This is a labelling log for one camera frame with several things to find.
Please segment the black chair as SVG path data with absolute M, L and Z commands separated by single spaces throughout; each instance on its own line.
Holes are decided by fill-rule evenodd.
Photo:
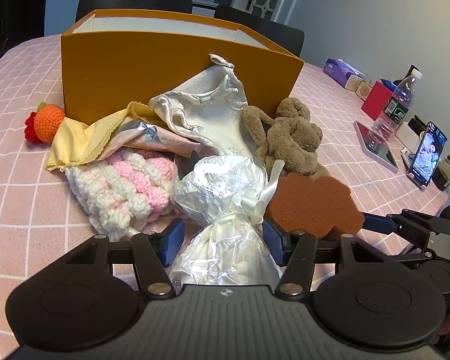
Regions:
M 193 0 L 79 0 L 75 21 L 97 9 L 147 9 L 191 14 Z
M 215 8 L 214 18 L 242 24 L 274 41 L 297 57 L 301 55 L 305 33 L 300 29 L 254 16 L 223 4 L 219 4 Z

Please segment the orange crochet fruit toy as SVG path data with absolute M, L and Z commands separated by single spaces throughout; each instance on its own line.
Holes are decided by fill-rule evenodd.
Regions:
M 63 119 L 65 111 L 61 107 L 41 102 L 25 121 L 25 140 L 34 145 L 52 143 Z

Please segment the pink white crochet item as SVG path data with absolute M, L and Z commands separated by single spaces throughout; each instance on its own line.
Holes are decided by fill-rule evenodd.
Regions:
M 88 220 L 112 242 L 141 233 L 173 209 L 177 168 L 167 156 L 122 147 L 65 175 Z

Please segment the white tablet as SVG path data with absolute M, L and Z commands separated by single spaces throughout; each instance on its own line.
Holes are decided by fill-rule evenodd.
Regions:
M 354 121 L 353 127 L 364 154 L 389 171 L 398 173 L 397 162 L 387 143 L 379 143 L 374 140 L 369 128 L 359 121 Z

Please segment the brown plush toy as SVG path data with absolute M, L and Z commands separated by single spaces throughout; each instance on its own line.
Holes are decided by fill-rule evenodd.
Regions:
M 329 175 L 317 155 L 323 132 L 311 122 L 311 112 L 300 100 L 283 99 L 274 118 L 256 106 L 247 106 L 242 120 L 257 146 L 255 155 L 262 159 L 268 172 L 279 159 L 284 161 L 283 176 L 297 173 L 315 180 Z

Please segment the brown sponge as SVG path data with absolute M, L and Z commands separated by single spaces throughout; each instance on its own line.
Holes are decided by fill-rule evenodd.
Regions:
M 347 185 L 332 176 L 311 180 L 297 173 L 280 177 L 265 218 L 287 233 L 300 231 L 326 240 L 354 235 L 365 221 Z

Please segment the purple tissue pack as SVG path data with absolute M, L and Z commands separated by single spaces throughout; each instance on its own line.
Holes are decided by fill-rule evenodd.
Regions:
M 323 72 L 334 81 L 345 87 L 351 76 L 362 78 L 363 73 L 342 59 L 329 58 L 323 66 Z

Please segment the orange cardboard box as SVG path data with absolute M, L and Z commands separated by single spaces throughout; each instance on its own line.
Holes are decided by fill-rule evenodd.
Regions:
M 90 125 L 147 103 L 212 66 L 232 63 L 249 104 L 274 115 L 303 69 L 302 59 L 226 20 L 164 10 L 94 10 L 61 36 L 65 113 Z

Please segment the yellow microfibre cloth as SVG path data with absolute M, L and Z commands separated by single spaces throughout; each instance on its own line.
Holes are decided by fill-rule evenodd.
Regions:
M 126 119 L 140 120 L 166 128 L 166 123 L 148 106 L 130 102 L 125 109 L 87 125 L 65 117 L 52 141 L 45 165 L 48 172 L 79 166 L 98 159 L 111 139 L 112 133 Z

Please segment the white drawstring pouch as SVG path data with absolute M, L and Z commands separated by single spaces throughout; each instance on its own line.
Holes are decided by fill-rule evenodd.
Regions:
M 148 106 L 182 137 L 200 142 L 216 155 L 250 157 L 256 145 L 242 113 L 248 102 L 235 66 L 219 55 L 204 71 L 148 101 Z

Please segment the red box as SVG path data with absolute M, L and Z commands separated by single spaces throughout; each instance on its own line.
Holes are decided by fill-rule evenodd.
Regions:
M 377 80 L 361 106 L 362 111 L 371 119 L 376 120 L 388 105 L 395 89 L 396 85 L 391 81 Z

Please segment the clear plastic bag with ribbon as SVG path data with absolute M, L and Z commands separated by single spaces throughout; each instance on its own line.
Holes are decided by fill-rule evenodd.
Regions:
M 201 226 L 171 264 L 179 287 L 273 285 L 279 268 L 263 241 L 266 208 L 277 190 L 284 161 L 270 171 L 259 158 L 215 155 L 199 160 L 175 185 L 175 204 Z

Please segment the small beige speaker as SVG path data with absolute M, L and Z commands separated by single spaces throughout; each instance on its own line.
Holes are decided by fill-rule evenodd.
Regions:
M 355 94 L 363 101 L 367 100 L 372 87 L 373 85 L 356 75 L 350 75 L 345 84 L 345 89 L 355 92 Z

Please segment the clear plastic water bottle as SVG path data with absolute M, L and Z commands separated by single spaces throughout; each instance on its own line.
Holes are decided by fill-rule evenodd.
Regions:
M 387 140 L 395 133 L 411 108 L 416 86 L 422 76 L 420 70 L 412 67 L 408 76 L 396 84 L 388 105 L 370 127 L 374 140 L 387 143 Z

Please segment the black chair left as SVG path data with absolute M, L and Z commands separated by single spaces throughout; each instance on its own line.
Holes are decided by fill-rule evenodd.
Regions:
M 193 0 L 79 0 L 75 21 L 97 9 L 147 9 L 191 14 Z

